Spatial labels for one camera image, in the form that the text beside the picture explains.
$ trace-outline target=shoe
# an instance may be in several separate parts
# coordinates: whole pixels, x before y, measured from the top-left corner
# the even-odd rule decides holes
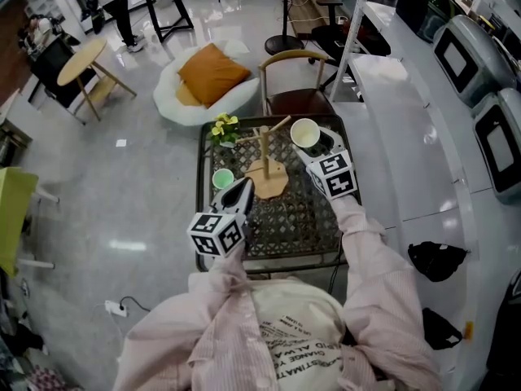
[[[139,52],[141,49],[143,49],[144,46],[145,46],[145,42],[141,41],[141,42],[136,42],[131,46],[127,46],[127,48],[129,49],[129,52]]]

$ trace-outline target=pink striped shirt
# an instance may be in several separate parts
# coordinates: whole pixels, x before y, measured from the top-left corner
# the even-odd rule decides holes
[[[383,243],[383,228],[350,195],[331,206],[349,262],[343,316],[357,342],[341,345],[339,389],[381,389],[374,366],[399,386],[440,390],[414,269]],[[237,248],[208,273],[192,274],[188,293],[164,301],[129,332],[114,390],[278,389],[242,254]]]

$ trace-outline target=white armchair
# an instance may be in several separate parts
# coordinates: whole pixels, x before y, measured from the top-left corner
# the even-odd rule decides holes
[[[203,46],[195,46],[184,50],[171,64],[167,65],[160,75],[154,90],[154,101],[160,115],[183,126],[198,128],[212,121],[220,113],[231,116],[255,116],[260,110],[260,80],[258,67],[250,59],[250,51],[241,41],[229,40],[214,42],[228,57],[248,68],[252,74],[236,85],[212,106],[185,106],[176,97],[177,89],[182,84],[177,71]]]

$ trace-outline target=brick wall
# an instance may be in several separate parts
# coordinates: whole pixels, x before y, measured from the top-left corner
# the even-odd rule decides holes
[[[18,29],[27,23],[25,0],[10,0],[0,9],[0,106],[31,76],[27,55],[18,47]]]

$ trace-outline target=brown leather seat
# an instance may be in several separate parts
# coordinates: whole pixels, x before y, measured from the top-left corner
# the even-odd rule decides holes
[[[267,98],[269,114],[335,114],[327,97],[314,88],[286,91]]]

